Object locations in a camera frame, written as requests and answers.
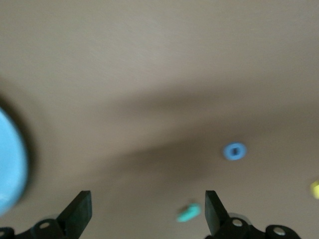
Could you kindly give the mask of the blue letter o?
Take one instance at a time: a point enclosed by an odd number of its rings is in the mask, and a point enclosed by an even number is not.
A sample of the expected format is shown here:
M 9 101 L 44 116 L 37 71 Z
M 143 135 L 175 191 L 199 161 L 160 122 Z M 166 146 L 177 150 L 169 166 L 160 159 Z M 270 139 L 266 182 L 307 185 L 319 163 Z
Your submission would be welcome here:
M 242 159 L 246 154 L 247 147 L 241 142 L 231 142 L 223 148 L 223 156 L 229 161 Z

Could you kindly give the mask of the teal letter r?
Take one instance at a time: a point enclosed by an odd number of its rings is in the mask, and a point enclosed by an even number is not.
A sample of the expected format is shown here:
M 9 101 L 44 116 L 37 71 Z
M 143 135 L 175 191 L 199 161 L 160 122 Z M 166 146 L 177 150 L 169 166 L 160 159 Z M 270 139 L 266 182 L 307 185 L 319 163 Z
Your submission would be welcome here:
M 188 222 L 201 214 L 201 206 L 198 203 L 190 203 L 177 214 L 176 221 L 179 223 Z

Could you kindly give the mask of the blue plate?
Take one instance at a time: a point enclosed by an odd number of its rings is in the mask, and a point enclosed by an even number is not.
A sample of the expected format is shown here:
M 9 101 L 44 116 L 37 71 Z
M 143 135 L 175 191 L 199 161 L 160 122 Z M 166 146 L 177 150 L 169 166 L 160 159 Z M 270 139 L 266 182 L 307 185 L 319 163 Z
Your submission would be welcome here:
M 28 180 L 28 154 L 12 118 L 0 108 L 0 217 L 21 198 Z

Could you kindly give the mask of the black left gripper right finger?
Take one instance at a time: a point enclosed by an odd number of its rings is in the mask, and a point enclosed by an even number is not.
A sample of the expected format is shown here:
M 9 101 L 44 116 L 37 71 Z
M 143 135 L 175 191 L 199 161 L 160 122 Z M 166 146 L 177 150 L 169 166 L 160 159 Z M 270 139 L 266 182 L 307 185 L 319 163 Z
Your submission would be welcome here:
M 205 239 L 266 239 L 266 234 L 246 220 L 231 217 L 215 191 L 205 192 L 205 219 L 210 235 Z

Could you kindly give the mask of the yellow letter n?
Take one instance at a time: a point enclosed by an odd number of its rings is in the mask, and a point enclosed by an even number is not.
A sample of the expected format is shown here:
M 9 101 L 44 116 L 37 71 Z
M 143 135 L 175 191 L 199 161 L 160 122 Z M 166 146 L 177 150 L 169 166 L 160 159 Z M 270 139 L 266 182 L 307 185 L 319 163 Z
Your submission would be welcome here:
M 312 196 L 319 200 L 319 180 L 316 180 L 310 184 L 310 191 Z

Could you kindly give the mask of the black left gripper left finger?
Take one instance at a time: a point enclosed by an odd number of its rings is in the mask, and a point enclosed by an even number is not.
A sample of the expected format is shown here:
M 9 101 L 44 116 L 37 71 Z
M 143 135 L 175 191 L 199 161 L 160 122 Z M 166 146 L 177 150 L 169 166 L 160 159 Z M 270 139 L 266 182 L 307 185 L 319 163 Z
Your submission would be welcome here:
M 57 218 L 36 223 L 17 239 L 80 239 L 91 218 L 91 192 L 81 191 Z

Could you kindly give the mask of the brown table cover sheet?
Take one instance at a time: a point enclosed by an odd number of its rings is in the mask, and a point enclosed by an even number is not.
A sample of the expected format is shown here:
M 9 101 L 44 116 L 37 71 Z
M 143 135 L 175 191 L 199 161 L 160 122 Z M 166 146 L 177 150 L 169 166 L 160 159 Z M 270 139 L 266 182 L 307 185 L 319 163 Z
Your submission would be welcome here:
M 176 215 L 214 190 L 319 239 L 319 0 L 0 0 L 0 99 L 34 167 L 0 227 L 90 190 L 81 239 L 203 239 Z

